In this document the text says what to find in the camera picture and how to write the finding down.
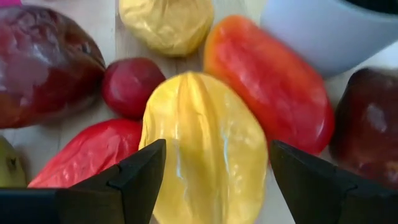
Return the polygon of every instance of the white cup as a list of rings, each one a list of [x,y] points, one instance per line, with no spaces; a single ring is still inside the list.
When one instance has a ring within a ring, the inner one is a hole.
[[[323,77],[355,67],[398,39],[397,15],[344,0],[267,0],[261,26]]]

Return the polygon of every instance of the dark red fruit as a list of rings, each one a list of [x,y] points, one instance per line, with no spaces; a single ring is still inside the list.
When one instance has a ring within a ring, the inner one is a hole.
[[[104,62],[71,19],[36,6],[0,8],[0,128],[20,128],[90,105]]]
[[[330,144],[342,167],[392,189],[398,189],[397,74],[366,68],[350,78]]]
[[[147,58],[119,60],[105,71],[102,96],[116,113],[139,120],[150,95],[164,80],[158,66]]]

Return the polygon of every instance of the plastic fruit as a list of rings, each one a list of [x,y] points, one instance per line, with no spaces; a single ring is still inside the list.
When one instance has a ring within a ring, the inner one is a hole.
[[[102,96],[120,115],[142,119],[152,92],[165,80],[157,65],[147,58],[128,58],[113,62],[105,71]]]
[[[265,135],[235,92],[187,72],[149,98],[139,148],[166,139],[160,224],[253,224],[264,200]]]
[[[215,16],[212,0],[119,0],[119,13],[138,39],[171,57],[199,48]]]
[[[336,109],[330,152],[340,166],[398,190],[398,70],[364,68]]]
[[[26,187],[26,176],[18,153],[0,136],[0,187]]]
[[[52,158],[29,187],[71,187],[138,151],[142,124],[111,119],[94,124],[74,137]]]
[[[76,22],[37,6],[0,7],[0,128],[86,108],[103,75],[99,48]]]
[[[335,120],[321,76],[249,19],[219,22],[206,40],[204,60],[205,72],[243,99],[268,140],[311,154],[329,143]]]

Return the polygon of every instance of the red bell pepper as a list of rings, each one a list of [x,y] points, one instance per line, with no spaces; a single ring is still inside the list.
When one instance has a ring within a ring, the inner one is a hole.
[[[207,38],[204,58],[205,72],[246,102],[269,142],[311,154],[329,143],[335,121],[321,76],[255,23],[223,19]]]
[[[71,187],[138,151],[142,123],[111,119],[74,137],[28,187]]]

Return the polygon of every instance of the wax fruit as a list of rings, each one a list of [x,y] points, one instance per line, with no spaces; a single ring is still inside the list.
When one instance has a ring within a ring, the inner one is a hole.
[[[214,19],[212,0],[119,0],[119,13],[138,39],[171,57],[194,52]]]
[[[0,136],[0,187],[26,187],[26,176],[18,153]]]
[[[160,224],[253,224],[264,200],[268,151],[250,110],[221,81],[173,77],[153,92],[139,148],[166,139]]]
[[[249,19],[229,16],[214,27],[204,67],[245,101],[268,140],[311,154],[329,143],[334,117],[321,76]]]
[[[397,74],[364,68],[350,78],[330,152],[345,169],[398,190]]]
[[[29,187],[71,187],[138,151],[142,124],[111,119],[74,137],[52,158]]]
[[[142,119],[147,100],[164,80],[157,65],[147,58],[119,60],[105,71],[102,95],[113,111],[126,118]]]
[[[0,128],[83,109],[103,74],[99,48],[76,22],[42,7],[0,8]]]

